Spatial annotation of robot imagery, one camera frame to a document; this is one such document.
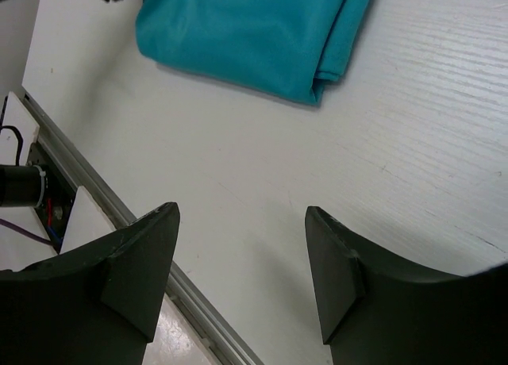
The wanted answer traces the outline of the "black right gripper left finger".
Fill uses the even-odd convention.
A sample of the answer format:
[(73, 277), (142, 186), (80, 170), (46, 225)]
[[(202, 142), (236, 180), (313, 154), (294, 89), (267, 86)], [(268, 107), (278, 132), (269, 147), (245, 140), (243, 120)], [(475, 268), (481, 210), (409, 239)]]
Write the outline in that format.
[(168, 202), (131, 225), (1, 273), (4, 364), (140, 364), (154, 340), (179, 231)]

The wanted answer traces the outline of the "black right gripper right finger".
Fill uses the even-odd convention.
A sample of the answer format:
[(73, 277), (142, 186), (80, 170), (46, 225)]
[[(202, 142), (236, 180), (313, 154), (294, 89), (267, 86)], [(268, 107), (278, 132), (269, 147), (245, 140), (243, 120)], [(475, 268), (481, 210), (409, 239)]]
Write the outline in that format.
[(323, 343), (335, 364), (504, 364), (507, 266), (459, 276), (412, 262), (322, 208), (305, 216)]

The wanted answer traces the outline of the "teal t-shirt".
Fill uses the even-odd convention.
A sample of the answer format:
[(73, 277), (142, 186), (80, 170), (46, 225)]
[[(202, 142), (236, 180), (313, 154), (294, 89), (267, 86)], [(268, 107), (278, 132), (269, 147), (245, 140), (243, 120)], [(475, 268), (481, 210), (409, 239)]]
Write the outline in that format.
[(346, 72), (371, 0), (143, 0), (140, 53), (316, 106)]

